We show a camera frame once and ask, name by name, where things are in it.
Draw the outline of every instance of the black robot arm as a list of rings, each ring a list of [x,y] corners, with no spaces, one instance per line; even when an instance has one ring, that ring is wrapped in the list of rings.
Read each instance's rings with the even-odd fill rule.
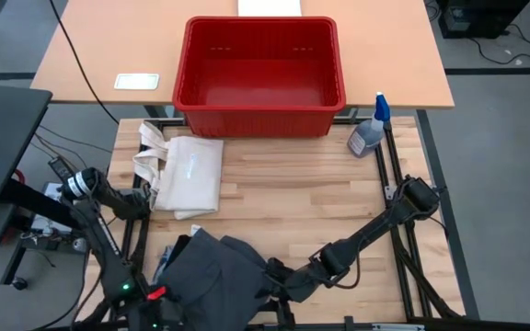
[[[122,253],[100,215],[100,204],[110,207],[122,220],[148,222],[150,210],[144,193],[133,190],[122,194],[113,189],[105,175],[95,168],[83,170],[65,180],[63,203],[77,220],[89,247],[100,265],[99,282],[104,300],[92,315],[74,325],[74,330],[98,330],[99,323],[111,309],[117,317],[125,316],[129,330],[179,328],[178,321],[164,321],[160,301],[149,299],[153,291],[142,273]]]
[[[394,226],[430,217],[439,208],[439,196],[421,178],[406,177],[397,188],[390,206],[347,239],[324,245],[310,258],[310,263],[296,271],[277,259],[270,259],[268,275],[276,284],[273,295],[303,302],[321,284],[340,286],[359,256],[359,252],[390,231]]]

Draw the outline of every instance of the red plastic basket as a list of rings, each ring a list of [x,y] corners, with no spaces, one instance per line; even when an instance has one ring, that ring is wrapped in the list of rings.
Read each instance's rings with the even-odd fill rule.
[[[345,108],[328,17],[194,17],[173,103],[206,137],[316,137]]]

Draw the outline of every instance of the plastic bottle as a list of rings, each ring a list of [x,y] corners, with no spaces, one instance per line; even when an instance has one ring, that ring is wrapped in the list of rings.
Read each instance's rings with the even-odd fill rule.
[[[372,153],[384,138],[384,122],[390,120],[390,107],[382,92],[375,97],[375,113],[370,120],[361,122],[347,141],[347,146],[356,157]]]

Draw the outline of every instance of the concrete floor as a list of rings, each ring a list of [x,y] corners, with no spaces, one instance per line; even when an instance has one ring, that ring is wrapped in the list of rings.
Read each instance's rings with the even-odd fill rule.
[[[62,8],[65,1],[55,3]],[[481,59],[471,41],[443,40],[435,23],[444,67],[500,67]],[[530,38],[530,5],[516,23]],[[0,15],[0,72],[36,71],[55,26],[46,1],[7,0]],[[499,59],[508,58],[505,50],[530,53],[530,45],[514,36],[480,42],[485,53]],[[522,66],[530,66],[530,60],[523,59]],[[429,119],[480,317],[530,322],[530,76],[451,76],[449,84],[455,110],[430,112]],[[29,81],[0,81],[0,85],[29,86]],[[109,109],[118,118],[146,117],[142,106]],[[116,131],[98,106],[52,105],[43,125],[109,149]],[[108,165],[107,154],[64,142],[46,131],[42,135],[76,150],[89,166]],[[56,180],[47,161],[34,148],[26,151],[19,168],[32,187]],[[0,276],[12,250],[13,245],[0,248]],[[0,330],[47,323],[78,295],[82,259],[48,255],[57,268],[27,253],[19,273],[30,281],[28,290],[0,286]]]

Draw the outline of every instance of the caster wheel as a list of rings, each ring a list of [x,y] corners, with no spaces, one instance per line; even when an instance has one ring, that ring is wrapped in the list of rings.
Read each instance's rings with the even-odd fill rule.
[[[11,282],[11,286],[15,287],[18,291],[22,291],[28,287],[28,282],[20,277],[14,277],[14,281]]]

